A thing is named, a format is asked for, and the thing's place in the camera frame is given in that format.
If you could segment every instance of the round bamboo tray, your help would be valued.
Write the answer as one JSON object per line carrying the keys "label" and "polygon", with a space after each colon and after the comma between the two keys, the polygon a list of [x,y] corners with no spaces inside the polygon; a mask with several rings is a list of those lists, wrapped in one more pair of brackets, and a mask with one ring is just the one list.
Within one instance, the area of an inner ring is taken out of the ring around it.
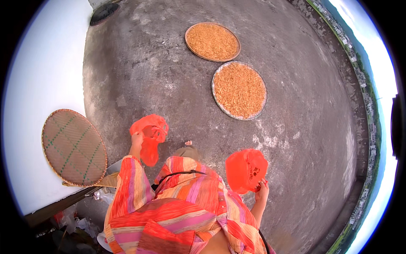
{"label": "round bamboo tray", "polygon": [[42,128],[42,149],[52,170],[70,185],[90,187],[107,170],[107,153],[96,128],[83,115],[59,109]]}
{"label": "round bamboo tray", "polygon": [[[189,45],[187,35],[188,35],[188,32],[189,32],[193,27],[195,27],[195,26],[197,26],[197,25],[200,25],[200,24],[212,24],[212,25],[217,25],[217,26],[221,26],[221,27],[223,27],[224,29],[226,29],[227,31],[229,31],[229,32],[237,39],[237,44],[238,44],[237,53],[236,53],[235,55],[233,55],[231,58],[228,58],[228,59],[220,59],[220,60],[219,60],[219,59],[207,58],[207,57],[205,57],[205,56],[200,55],[200,54],[197,53],[196,51],[194,51],[194,50],[192,49],[192,47]],[[236,57],[238,56],[238,54],[239,54],[240,51],[241,51],[241,44],[240,44],[240,41],[238,40],[238,37],[237,37],[230,29],[228,29],[227,27],[222,26],[222,25],[217,24],[217,23],[213,23],[213,22],[202,22],[202,23],[198,23],[198,24],[195,24],[195,25],[189,27],[189,29],[188,29],[188,30],[186,31],[186,33],[185,33],[185,42],[186,42],[186,45],[188,46],[188,48],[189,48],[195,55],[197,55],[198,57],[201,57],[201,58],[203,58],[203,59],[210,60],[210,61],[214,61],[214,62],[227,62],[227,61],[233,60],[234,58],[236,58]]]}
{"label": "round bamboo tray", "polygon": [[268,88],[266,87],[265,82],[263,81],[263,78],[261,77],[261,75],[260,75],[257,71],[255,71],[255,70],[254,70],[254,71],[255,71],[256,73],[258,73],[258,75],[261,77],[261,79],[262,79],[262,84],[263,84],[263,86],[265,87],[265,99],[263,100],[263,102],[262,102],[262,108],[261,108],[261,110],[260,110],[258,113],[254,114],[254,115],[251,115],[250,117],[248,117],[248,118],[246,118],[246,119],[244,119],[244,118],[241,117],[241,116],[240,116],[240,117],[236,117],[236,116],[232,115],[232,114],[230,113],[230,111],[226,110],[226,109],[224,108],[224,106],[223,106],[222,104],[220,104],[220,103],[217,101],[216,93],[214,92],[214,77],[216,76],[216,73],[218,73],[219,71],[221,71],[221,70],[223,69],[224,66],[227,66],[227,65],[229,65],[229,64],[231,64],[231,63],[239,63],[239,64],[245,65],[245,66],[247,66],[248,68],[254,70],[251,66],[247,65],[246,63],[239,62],[239,61],[232,61],[232,62],[227,62],[227,63],[225,63],[225,64],[222,64],[222,65],[216,70],[216,72],[214,73],[213,78],[212,78],[212,93],[213,93],[214,100],[216,101],[216,103],[217,103],[217,105],[220,107],[220,109],[221,109],[224,113],[226,113],[229,117],[232,117],[232,118],[237,119],[237,120],[243,120],[243,121],[248,121],[248,120],[255,119],[255,118],[257,118],[258,116],[261,115],[261,113],[262,113],[263,110],[265,109],[266,103],[268,102]]}

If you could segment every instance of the woman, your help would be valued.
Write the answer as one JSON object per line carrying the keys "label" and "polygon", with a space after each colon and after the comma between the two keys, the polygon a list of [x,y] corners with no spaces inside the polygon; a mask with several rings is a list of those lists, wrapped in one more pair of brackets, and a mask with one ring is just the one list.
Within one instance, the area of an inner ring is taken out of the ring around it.
{"label": "woman", "polygon": [[187,141],[151,187],[140,163],[142,133],[131,141],[104,222],[114,253],[267,253],[258,232],[269,193],[264,179],[250,211],[218,174],[197,162],[197,150]]}

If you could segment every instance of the colorful striped clothing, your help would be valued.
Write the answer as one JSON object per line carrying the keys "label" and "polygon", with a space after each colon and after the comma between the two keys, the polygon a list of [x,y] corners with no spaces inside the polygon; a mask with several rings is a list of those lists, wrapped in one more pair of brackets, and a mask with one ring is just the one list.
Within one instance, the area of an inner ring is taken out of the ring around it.
{"label": "colorful striped clothing", "polygon": [[197,254],[223,229],[231,253],[266,254],[254,216],[210,168],[191,158],[172,156],[155,183],[191,170],[206,175],[169,176],[153,191],[138,159],[123,158],[104,222],[114,253]]}

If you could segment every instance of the concrete rooftop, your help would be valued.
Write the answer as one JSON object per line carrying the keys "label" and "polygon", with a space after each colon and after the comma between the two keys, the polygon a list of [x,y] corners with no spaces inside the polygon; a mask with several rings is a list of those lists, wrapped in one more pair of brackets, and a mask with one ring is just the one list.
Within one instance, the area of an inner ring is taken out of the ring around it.
{"label": "concrete rooftop", "polygon": [[[158,114],[169,133],[155,178],[182,142],[227,182],[224,163],[255,148],[269,161],[270,194],[261,231],[279,254],[305,253],[339,214],[355,180],[351,104],[331,53],[286,0],[124,0],[105,22],[89,27],[83,66],[85,109],[105,142],[108,164],[128,153],[129,128]],[[184,42],[199,22],[231,29],[235,59],[253,66],[269,92],[264,112],[240,121],[224,114],[211,92],[222,63],[194,55]],[[243,196],[251,207],[253,193]]]}

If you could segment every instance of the red plastic bag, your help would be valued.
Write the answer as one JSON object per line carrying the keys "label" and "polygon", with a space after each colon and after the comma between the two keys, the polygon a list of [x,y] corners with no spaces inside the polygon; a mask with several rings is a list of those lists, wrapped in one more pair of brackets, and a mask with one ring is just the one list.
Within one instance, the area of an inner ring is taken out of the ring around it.
{"label": "red plastic bag", "polygon": [[144,141],[141,146],[140,157],[148,167],[153,167],[158,162],[158,144],[165,141],[168,129],[165,119],[155,114],[147,115],[131,126],[131,136],[137,131],[143,133]]}
{"label": "red plastic bag", "polygon": [[268,161],[256,149],[235,152],[226,160],[227,182],[238,194],[256,192],[254,188],[261,178],[265,178],[267,170]]}

